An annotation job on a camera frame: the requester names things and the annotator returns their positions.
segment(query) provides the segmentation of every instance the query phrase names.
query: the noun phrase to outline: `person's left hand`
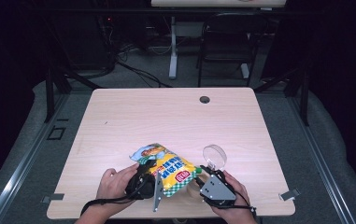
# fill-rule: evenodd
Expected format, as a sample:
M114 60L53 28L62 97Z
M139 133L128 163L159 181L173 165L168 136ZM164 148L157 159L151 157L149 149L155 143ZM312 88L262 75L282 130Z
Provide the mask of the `person's left hand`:
M114 168L106 170L99 184L96 199L117 199L125 196L125 189L129 180L136 174L137 167L139 167L139 163L119 172ZM77 223L104 223L108 218L124 210L134 201L121 202L92 205L84 212Z

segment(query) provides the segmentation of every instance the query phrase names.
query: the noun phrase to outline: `person's right hand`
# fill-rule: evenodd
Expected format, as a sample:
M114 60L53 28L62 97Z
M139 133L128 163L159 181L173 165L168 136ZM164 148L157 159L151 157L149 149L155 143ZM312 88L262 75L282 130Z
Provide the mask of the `person's right hand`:
M247 189L245 188L244 185L239 183L238 180L236 180L232 175L227 173L227 171L223 171L225 175L225 179L227 183L229 183L231 186L233 186L234 190L242 194L242 196L245 197L245 200L249 203L249 196L247 193ZM249 206L245 202L245 200L239 195L236 195L236 200L234 205L244 205L244 206ZM212 211L223 218L228 224L252 224L256 223L255 219L253 218L252 213L250 212L249 209L242 209L242 208L229 208L229 209L219 209L216 207L211 206Z

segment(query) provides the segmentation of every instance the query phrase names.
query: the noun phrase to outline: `snack bag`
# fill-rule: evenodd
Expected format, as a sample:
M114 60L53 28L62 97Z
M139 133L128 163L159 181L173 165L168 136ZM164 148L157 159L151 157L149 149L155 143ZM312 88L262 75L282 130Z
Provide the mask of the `snack bag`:
M158 143L141 147L130 158L140 164L156 160L156 165L150 168L150 172L154 176L160 172L166 197L171 197L196 177L195 166L192 163Z

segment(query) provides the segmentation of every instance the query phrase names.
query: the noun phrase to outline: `desk leg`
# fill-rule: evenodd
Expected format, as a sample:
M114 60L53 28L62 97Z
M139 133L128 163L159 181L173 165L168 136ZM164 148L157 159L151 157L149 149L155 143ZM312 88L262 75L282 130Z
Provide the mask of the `desk leg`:
M177 78L178 54L177 54L177 34L176 34L175 17L171 20L171 63L169 64L169 78Z

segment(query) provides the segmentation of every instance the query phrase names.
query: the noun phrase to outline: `forearm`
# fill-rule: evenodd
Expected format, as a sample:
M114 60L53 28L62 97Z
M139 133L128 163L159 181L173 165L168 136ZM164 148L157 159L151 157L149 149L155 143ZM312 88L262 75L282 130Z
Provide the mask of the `forearm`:
M87 211L76 221L76 224L103 224L110 217L110 212L108 212L103 205L93 205L88 207Z

